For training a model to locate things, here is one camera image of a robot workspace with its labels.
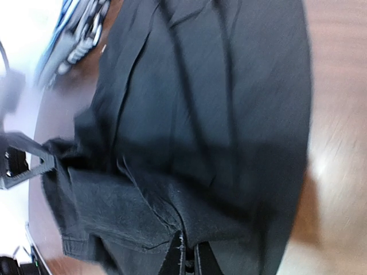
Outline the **black long sleeve shirt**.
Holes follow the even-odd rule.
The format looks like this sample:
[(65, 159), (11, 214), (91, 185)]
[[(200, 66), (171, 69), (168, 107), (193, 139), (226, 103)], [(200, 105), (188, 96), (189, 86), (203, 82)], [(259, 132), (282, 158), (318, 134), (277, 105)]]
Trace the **black long sleeve shirt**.
[(301, 1), (124, 1), (73, 140), (42, 186), (66, 256), (157, 274), (208, 243), (223, 274), (276, 274), (307, 166)]

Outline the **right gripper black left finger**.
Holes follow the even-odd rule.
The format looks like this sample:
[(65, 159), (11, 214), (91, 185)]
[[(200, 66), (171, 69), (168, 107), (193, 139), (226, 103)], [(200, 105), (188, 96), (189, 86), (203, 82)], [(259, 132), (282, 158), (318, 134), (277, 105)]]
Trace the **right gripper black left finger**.
[(160, 275), (186, 274), (186, 242), (182, 231), (177, 231), (172, 239), (166, 257), (161, 265)]

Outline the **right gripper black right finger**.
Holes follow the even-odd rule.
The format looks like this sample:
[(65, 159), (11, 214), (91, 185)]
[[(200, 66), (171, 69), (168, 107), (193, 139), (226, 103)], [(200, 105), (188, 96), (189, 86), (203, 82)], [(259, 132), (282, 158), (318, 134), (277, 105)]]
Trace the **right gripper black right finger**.
[(199, 243), (194, 248), (194, 274), (223, 275), (208, 242)]

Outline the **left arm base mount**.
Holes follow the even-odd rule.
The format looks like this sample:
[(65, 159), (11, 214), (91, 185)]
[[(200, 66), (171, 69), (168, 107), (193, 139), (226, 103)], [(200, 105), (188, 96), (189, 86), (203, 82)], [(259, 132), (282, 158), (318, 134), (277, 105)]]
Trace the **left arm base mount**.
[[(26, 253), (31, 262), (20, 264), (16, 255), (20, 249)], [(38, 262), (34, 260), (32, 253), (29, 253), (25, 247), (18, 246), (11, 257), (1, 256), (1, 275), (40, 275)]]

